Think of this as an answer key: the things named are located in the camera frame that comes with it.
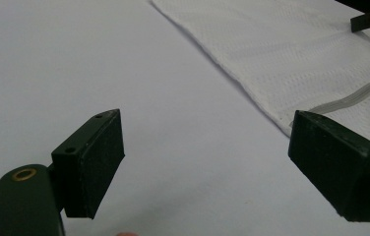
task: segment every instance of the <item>textured white cloth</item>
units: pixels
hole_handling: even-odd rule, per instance
[[[307,2],[153,3],[238,81],[287,135],[295,110],[343,99],[370,83],[370,38],[352,33],[349,18],[329,16]],[[370,92],[355,99],[361,102],[321,113],[370,139]]]

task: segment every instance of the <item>fingertip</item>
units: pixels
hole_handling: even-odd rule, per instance
[[[119,233],[116,236],[139,236],[139,235],[135,233]]]

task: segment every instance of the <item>clamp jaw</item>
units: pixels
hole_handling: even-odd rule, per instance
[[[288,155],[347,221],[370,221],[370,141],[325,116],[296,111]]]
[[[16,168],[0,180],[0,235],[65,235],[60,211],[94,218],[124,158],[118,109],[92,117],[52,153],[46,167]]]

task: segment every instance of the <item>white table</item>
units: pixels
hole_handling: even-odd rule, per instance
[[[370,235],[370,223],[336,214],[290,161],[288,137],[148,1],[0,1],[0,178],[49,165],[113,108],[126,157],[94,220],[62,212],[67,235]]]

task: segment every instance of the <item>screw hole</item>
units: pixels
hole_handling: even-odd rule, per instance
[[[23,169],[13,174],[14,181],[24,181],[30,179],[37,171],[33,168]]]
[[[66,153],[72,153],[72,152],[74,152],[76,149],[74,148],[74,147],[68,147],[68,148],[66,148],[65,149],[65,152]]]

